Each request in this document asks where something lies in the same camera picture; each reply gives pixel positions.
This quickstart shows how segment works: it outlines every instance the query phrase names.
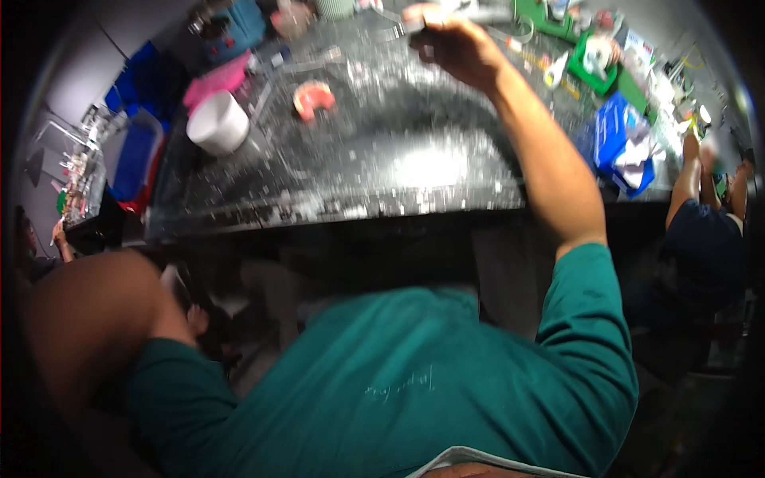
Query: white cup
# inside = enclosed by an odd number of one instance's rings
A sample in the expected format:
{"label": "white cup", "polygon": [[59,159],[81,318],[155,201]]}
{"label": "white cup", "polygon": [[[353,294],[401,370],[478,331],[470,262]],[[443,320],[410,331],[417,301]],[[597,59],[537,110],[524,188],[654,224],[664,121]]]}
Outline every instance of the white cup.
{"label": "white cup", "polygon": [[215,156],[231,154],[249,131],[249,118],[231,93],[219,91],[191,113],[186,124],[189,139]]}

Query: workbench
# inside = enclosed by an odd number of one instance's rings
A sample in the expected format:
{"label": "workbench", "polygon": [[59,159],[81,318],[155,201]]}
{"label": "workbench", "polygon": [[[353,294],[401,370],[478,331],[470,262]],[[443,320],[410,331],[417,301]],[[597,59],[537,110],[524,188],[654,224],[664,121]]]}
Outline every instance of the workbench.
{"label": "workbench", "polygon": [[[421,63],[405,38],[373,40],[375,32],[393,25],[371,10],[346,21],[320,20],[288,44],[293,61],[336,45],[341,62],[248,76],[234,96],[249,115],[258,114],[249,137],[229,157],[213,158],[193,145],[185,132],[188,111],[180,108],[158,170],[145,240],[525,208],[519,165],[488,99]],[[568,89],[548,89],[536,64],[571,47],[540,33],[522,52],[502,45],[574,140],[598,99],[567,73],[578,99]],[[266,52],[278,51],[278,45],[259,51],[267,60]],[[308,80],[327,83],[337,101],[311,125],[292,104],[295,89]],[[668,201],[678,170],[676,157],[668,154],[657,162],[649,189],[632,201]],[[628,201],[602,181],[601,186],[607,205]]]}

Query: hand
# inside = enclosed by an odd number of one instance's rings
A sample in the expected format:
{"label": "hand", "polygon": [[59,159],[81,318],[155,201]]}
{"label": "hand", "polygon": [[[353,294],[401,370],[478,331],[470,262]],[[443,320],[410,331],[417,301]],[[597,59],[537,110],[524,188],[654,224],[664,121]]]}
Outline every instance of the hand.
{"label": "hand", "polygon": [[57,246],[63,246],[67,243],[67,234],[63,231],[63,221],[59,221],[53,226],[53,242]]}
{"label": "hand", "polygon": [[490,99],[497,80],[513,67],[494,40],[472,21],[447,14],[440,6],[420,3],[401,13],[403,22],[425,22],[425,30],[412,37],[411,47],[425,63],[436,63],[462,83],[484,92]]}

